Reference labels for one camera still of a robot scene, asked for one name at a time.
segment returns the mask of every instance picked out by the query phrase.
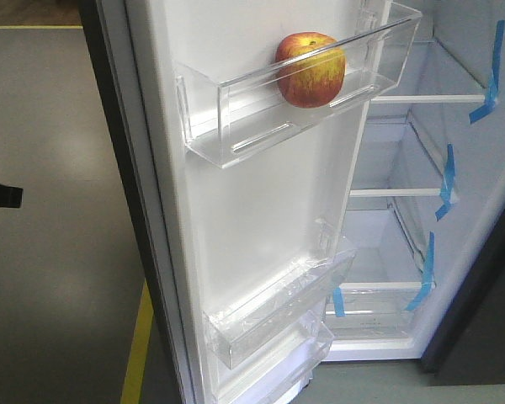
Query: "refrigerator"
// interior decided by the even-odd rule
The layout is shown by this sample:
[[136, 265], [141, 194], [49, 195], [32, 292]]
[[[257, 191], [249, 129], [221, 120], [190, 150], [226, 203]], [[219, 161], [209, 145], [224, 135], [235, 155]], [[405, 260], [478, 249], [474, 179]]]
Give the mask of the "refrigerator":
[[[81, 3], [182, 402], [438, 355], [505, 207], [505, 2], [402, 3]], [[334, 42], [276, 61], [298, 32]], [[283, 95], [341, 53], [330, 101]]]

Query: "transparent shelf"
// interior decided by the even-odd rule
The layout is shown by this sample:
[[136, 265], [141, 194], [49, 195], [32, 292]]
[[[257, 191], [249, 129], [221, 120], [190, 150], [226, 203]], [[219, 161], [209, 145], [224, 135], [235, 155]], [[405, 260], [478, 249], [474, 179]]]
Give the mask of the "transparent shelf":
[[[326, 117], [394, 88], [421, 13], [386, 0], [345, 0], [345, 7], [357, 10], [351, 22], [345, 19], [344, 24], [351, 26], [340, 29], [346, 36], [301, 56], [229, 77], [217, 77], [203, 71], [201, 66], [177, 61], [179, 107], [187, 148], [218, 167], [230, 167]], [[324, 18], [317, 15], [311, 16], [311, 20], [328, 20], [333, 10], [326, 7], [317, 12]], [[303, 31], [310, 30], [310, 25], [305, 24]], [[313, 30], [322, 32], [322, 23]], [[274, 60], [275, 48], [265, 47], [264, 52], [271, 55], [268, 59]], [[345, 55], [343, 85], [338, 95], [317, 108], [298, 108], [287, 102], [279, 91], [278, 81], [329, 63], [335, 49], [341, 49]], [[230, 57], [221, 61], [233, 62]]]
[[358, 251], [339, 285], [344, 315], [336, 316], [332, 298], [327, 303], [325, 322], [337, 340], [408, 337], [423, 253], [403, 226], [393, 209], [347, 212], [343, 234]]
[[436, 39], [416, 39], [398, 86], [372, 99], [369, 117], [406, 116], [416, 104], [426, 104], [425, 108], [482, 104], [484, 93], [482, 85]]
[[351, 197], [439, 196], [442, 179], [409, 122], [367, 122]]
[[333, 335], [312, 311], [236, 369], [219, 362], [212, 404], [271, 404], [327, 356]]
[[332, 263], [292, 270], [236, 309], [205, 314], [208, 346], [229, 368], [257, 352], [286, 326], [295, 322], [343, 281], [354, 259], [355, 248], [340, 237]]

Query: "refrigerator door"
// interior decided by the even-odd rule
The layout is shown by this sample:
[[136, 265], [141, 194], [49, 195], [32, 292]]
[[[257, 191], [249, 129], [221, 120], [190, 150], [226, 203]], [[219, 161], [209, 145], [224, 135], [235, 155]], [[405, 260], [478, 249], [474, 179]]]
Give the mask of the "refrigerator door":
[[[331, 346], [322, 317], [354, 258], [339, 234], [366, 101], [398, 83], [420, 14], [385, 0], [325, 7], [99, 0], [82, 12], [185, 402], [288, 402]], [[325, 108], [297, 109], [273, 74], [301, 59], [262, 66], [311, 26], [349, 38], [336, 44], [348, 81]]]

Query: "door shelf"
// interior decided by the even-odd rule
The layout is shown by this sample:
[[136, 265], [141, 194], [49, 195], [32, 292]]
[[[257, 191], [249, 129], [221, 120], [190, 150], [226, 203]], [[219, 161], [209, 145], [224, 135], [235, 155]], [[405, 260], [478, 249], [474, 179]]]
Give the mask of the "door shelf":
[[340, 237], [332, 263], [294, 268], [260, 294], [236, 309], [205, 314], [208, 346], [234, 369], [257, 352], [283, 328], [295, 322], [343, 281], [355, 255], [352, 243]]
[[337, 340], [407, 338], [413, 316], [407, 307], [422, 288], [423, 258], [416, 257], [395, 212], [349, 211], [343, 234], [358, 251], [339, 285], [344, 316], [336, 316], [330, 298], [326, 325]]
[[[216, 74], [176, 61], [178, 100], [187, 148], [218, 167], [229, 167], [317, 125], [326, 117], [394, 88], [421, 14], [386, 0], [350, 0], [346, 7], [356, 10], [352, 26], [340, 29], [346, 36], [286, 61], [217, 78]], [[317, 12], [327, 17], [333, 10], [325, 8]], [[311, 19], [322, 21], [320, 16]], [[297, 28], [293, 24], [285, 35], [299, 32]], [[304, 24], [302, 31], [307, 30], [322, 32], [322, 23], [314, 29]], [[335, 99], [309, 109], [285, 101], [277, 81], [327, 63], [329, 60], [318, 61], [318, 58], [329, 55], [335, 48], [342, 49], [346, 59], [343, 86]], [[264, 53], [272, 55], [268, 60], [274, 59], [275, 49], [271, 45], [264, 48]], [[221, 63], [232, 64], [232, 60]]]
[[332, 333], [312, 311], [266, 344], [236, 369], [219, 365], [213, 404], [271, 404], [329, 353]]

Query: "concrete floor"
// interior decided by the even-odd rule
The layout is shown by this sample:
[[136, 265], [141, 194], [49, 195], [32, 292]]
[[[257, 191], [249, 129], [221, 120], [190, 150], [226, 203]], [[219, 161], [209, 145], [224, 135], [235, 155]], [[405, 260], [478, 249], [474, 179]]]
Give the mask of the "concrete floor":
[[78, 0], [0, 0], [0, 25], [80, 25]]
[[80, 29], [0, 29], [0, 403], [118, 402], [143, 273]]

